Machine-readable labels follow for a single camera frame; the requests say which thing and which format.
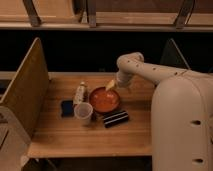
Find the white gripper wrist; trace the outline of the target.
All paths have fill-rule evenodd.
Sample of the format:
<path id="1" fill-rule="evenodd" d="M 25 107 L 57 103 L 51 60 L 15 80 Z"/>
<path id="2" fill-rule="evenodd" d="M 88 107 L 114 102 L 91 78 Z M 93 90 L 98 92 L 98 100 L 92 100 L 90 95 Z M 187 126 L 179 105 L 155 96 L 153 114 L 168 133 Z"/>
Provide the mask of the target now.
<path id="1" fill-rule="evenodd" d="M 105 90 L 111 90 L 116 87 L 128 87 L 131 84 L 132 74 L 125 73 L 123 71 L 118 71 L 116 73 L 116 81 L 113 79 L 105 86 Z"/>

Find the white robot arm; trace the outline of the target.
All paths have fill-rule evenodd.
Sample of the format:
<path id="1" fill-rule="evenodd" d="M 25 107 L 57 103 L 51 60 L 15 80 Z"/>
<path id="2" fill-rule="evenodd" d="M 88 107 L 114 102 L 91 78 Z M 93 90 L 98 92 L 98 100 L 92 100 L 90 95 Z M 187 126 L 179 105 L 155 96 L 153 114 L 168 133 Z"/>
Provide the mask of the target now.
<path id="1" fill-rule="evenodd" d="M 156 85 L 151 102 L 153 171 L 213 171 L 213 75 L 146 63 L 133 52 L 117 59 L 116 87 L 138 75 Z"/>

